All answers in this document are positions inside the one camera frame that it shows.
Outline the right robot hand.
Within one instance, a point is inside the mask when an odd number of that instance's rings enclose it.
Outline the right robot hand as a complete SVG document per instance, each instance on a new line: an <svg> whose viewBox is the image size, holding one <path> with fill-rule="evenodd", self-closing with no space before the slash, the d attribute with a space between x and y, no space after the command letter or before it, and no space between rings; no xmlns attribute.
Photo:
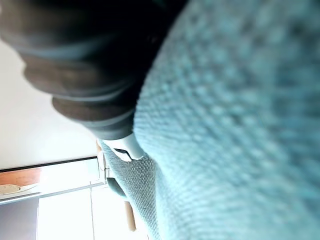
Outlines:
<svg viewBox="0 0 320 240"><path fill-rule="evenodd" d="M64 117L122 160L143 157L133 132L146 76L184 0L3 0L0 36Z"/></svg>

